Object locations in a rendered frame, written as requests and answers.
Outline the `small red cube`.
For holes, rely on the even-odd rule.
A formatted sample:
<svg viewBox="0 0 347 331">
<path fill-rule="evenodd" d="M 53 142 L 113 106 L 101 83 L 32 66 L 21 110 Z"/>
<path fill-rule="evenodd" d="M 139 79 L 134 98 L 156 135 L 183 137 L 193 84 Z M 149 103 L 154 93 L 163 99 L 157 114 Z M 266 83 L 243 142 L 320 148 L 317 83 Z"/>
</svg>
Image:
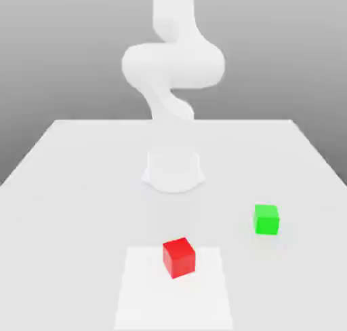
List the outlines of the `small red cube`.
<svg viewBox="0 0 347 331">
<path fill-rule="evenodd" d="M 187 238 L 163 243 L 163 263 L 172 279 L 195 272 L 196 252 Z"/>
</svg>

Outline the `small green cube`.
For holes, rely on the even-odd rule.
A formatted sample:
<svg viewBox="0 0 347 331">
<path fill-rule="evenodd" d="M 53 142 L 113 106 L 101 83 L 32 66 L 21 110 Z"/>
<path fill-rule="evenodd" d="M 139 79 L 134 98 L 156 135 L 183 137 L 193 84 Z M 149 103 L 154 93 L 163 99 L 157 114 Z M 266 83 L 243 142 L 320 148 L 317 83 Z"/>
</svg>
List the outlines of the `small green cube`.
<svg viewBox="0 0 347 331">
<path fill-rule="evenodd" d="M 277 235 L 279 230 L 279 211 L 275 205 L 256 204 L 254 207 L 253 225 L 256 234 Z"/>
</svg>

